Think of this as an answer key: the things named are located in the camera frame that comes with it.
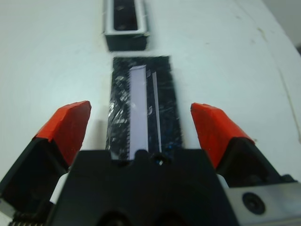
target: white table surface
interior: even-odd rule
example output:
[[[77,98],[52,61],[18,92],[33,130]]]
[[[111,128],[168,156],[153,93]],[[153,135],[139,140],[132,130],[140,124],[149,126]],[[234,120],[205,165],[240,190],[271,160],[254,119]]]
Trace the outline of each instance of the white table surface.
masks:
[[[0,0],[0,179],[65,104],[91,102],[82,149],[104,149],[113,57],[165,55],[186,148],[199,148],[191,103],[214,105],[301,181],[301,58],[261,0],[148,0],[152,44],[138,53],[107,51],[102,7]]]

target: hole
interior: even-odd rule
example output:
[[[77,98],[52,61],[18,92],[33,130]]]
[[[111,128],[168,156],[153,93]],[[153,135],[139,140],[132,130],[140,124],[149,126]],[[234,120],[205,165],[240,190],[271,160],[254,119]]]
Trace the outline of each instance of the hole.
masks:
[[[130,164],[130,161],[119,161],[117,163],[117,166],[120,167],[120,168],[122,168],[122,167],[128,166],[129,164]]]
[[[169,212],[162,214],[155,226],[186,226],[186,224],[178,214]]]
[[[243,203],[245,207],[253,214],[261,215],[265,212],[265,205],[261,198],[251,192],[243,195]]]
[[[161,153],[154,155],[153,160],[154,160],[155,164],[157,164],[159,166],[171,163],[171,160]]]
[[[105,214],[97,226],[132,226],[125,215],[119,212]]]

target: white strip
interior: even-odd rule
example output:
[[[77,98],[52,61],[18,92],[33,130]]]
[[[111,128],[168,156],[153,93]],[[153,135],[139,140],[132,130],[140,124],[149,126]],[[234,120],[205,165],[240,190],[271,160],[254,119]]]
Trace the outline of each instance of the white strip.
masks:
[[[139,149],[148,151],[146,66],[130,69],[130,144],[129,159],[135,158]]]
[[[157,86],[157,73],[152,74],[152,84],[154,86],[154,96],[155,96],[155,109],[156,109],[156,118],[157,118],[157,129],[158,129],[158,142],[159,142],[159,151],[162,152],[161,147],[161,128],[160,128],[160,117],[159,117],[159,101],[158,101],[158,86]]]

